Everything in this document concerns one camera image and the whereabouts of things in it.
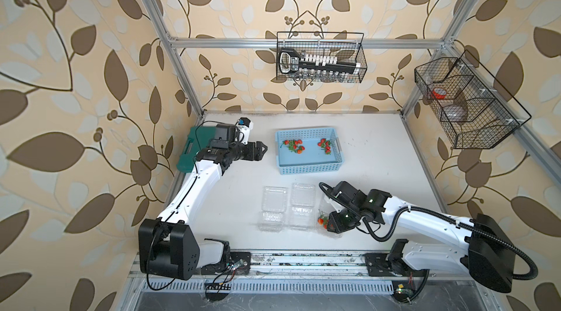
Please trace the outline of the strawberry cluster with green leaves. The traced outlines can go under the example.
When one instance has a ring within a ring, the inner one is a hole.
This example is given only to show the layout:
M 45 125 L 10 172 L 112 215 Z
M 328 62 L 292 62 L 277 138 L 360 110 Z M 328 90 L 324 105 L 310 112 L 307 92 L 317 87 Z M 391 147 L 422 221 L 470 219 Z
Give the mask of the strawberry cluster with green leaves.
M 288 139 L 281 143 L 283 148 L 286 148 L 289 152 L 302 154 L 305 151 L 303 146 L 303 141 L 301 139 Z

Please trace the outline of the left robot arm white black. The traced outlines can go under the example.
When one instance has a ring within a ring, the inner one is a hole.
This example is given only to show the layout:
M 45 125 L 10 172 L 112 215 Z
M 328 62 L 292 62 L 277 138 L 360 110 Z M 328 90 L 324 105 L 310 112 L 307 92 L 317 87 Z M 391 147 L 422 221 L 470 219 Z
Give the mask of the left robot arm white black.
M 237 160 L 260 161 L 268 147 L 260 141 L 235 142 L 206 147 L 194 157 L 194 169 L 169 205 L 155 219 L 145 219 L 138 231 L 140 270 L 146 275 L 189 280 L 199 269 L 215 273 L 232 268 L 229 242 L 204 239 L 199 242 L 191 224 L 195 222 L 207 194 Z

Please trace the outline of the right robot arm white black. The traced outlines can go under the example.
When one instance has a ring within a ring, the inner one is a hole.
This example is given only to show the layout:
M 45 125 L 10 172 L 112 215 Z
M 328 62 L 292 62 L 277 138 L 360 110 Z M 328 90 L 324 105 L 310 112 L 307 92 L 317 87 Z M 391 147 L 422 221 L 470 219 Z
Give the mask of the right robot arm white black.
M 389 252 L 367 259 L 376 272 L 467 274 L 488 289 L 511 292 L 516 254 L 491 217 L 445 215 L 385 191 L 363 193 L 345 181 L 319 187 L 335 208 L 327 221 L 329 232 L 342 234 L 364 226 L 375 241 L 393 242 Z

